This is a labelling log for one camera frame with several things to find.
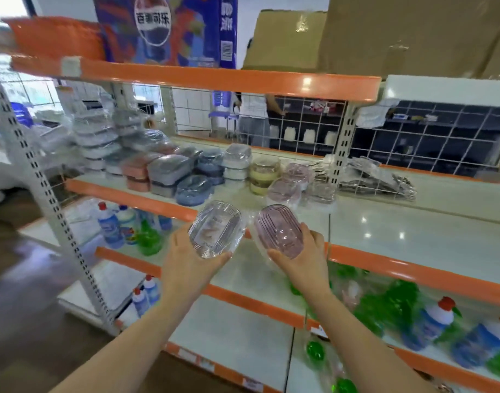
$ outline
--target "price label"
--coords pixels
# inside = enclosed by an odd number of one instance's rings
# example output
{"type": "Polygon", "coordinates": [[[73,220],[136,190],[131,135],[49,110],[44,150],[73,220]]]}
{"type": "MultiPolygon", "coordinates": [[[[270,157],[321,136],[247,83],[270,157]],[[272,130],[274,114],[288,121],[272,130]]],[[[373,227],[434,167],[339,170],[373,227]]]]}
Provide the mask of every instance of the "price label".
{"type": "Polygon", "coordinates": [[[201,358],[201,360],[199,361],[199,366],[207,371],[210,371],[212,374],[215,372],[215,364],[207,360],[206,358],[201,358]]]}
{"type": "Polygon", "coordinates": [[[80,56],[65,56],[61,59],[61,75],[63,77],[81,77],[82,74],[80,56]]]}
{"type": "Polygon", "coordinates": [[[323,328],[321,326],[319,326],[319,328],[315,328],[315,327],[310,328],[310,332],[312,334],[319,335],[320,337],[328,338],[328,335],[326,335],[326,332],[323,330],[323,328]]]}
{"type": "Polygon", "coordinates": [[[256,380],[250,378],[243,378],[242,385],[250,390],[262,393],[262,383],[257,382],[256,380]]]}
{"type": "Polygon", "coordinates": [[[179,357],[185,359],[186,361],[189,361],[190,363],[195,363],[195,361],[197,360],[197,356],[195,354],[192,354],[184,349],[179,349],[178,355],[179,357]]]}

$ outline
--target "orange basket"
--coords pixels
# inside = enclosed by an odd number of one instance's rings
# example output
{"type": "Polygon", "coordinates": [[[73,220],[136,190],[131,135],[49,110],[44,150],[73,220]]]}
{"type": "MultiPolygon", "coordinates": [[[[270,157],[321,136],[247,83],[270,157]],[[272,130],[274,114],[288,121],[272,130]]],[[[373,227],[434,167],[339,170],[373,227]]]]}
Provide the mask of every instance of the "orange basket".
{"type": "Polygon", "coordinates": [[[106,60],[97,23],[64,17],[3,18],[19,51],[33,56],[82,56],[106,60]]]}

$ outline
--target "white shirt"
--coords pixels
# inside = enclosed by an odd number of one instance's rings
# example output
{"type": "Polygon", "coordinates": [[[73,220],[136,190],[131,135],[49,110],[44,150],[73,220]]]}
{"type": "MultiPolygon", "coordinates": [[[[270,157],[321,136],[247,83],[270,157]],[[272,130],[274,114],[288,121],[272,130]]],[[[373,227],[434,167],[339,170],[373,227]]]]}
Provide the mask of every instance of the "white shirt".
{"type": "Polygon", "coordinates": [[[241,117],[268,118],[266,98],[261,94],[241,94],[241,117]]]}

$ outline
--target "pepsi box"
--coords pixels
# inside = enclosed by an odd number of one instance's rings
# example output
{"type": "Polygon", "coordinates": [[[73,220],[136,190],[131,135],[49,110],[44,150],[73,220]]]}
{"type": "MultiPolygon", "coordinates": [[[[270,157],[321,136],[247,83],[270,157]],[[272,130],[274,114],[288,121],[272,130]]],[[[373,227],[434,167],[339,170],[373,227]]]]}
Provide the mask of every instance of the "pepsi box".
{"type": "Polygon", "coordinates": [[[235,69],[237,0],[93,0],[109,61],[235,69]]]}

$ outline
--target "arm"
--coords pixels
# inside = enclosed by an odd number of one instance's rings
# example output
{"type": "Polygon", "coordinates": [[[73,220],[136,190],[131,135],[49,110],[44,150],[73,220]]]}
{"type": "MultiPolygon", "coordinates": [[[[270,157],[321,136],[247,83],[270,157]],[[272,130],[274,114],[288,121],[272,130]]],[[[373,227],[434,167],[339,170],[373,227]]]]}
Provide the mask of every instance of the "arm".
{"type": "Polygon", "coordinates": [[[230,259],[200,258],[182,226],[170,236],[170,251],[161,268],[158,305],[75,370],[51,393],[133,393],[144,380],[162,346],[214,274],[230,259]]]}
{"type": "Polygon", "coordinates": [[[270,94],[266,94],[265,98],[266,98],[266,105],[268,106],[268,110],[271,110],[272,112],[279,113],[281,116],[286,115],[286,112],[283,111],[283,109],[281,109],[279,107],[279,105],[277,104],[275,96],[270,95],[270,94]]]}
{"type": "Polygon", "coordinates": [[[301,224],[304,250],[294,259],[268,255],[286,273],[315,311],[347,372],[362,393],[434,393],[382,340],[371,333],[333,295],[328,286],[324,238],[301,224]]]}

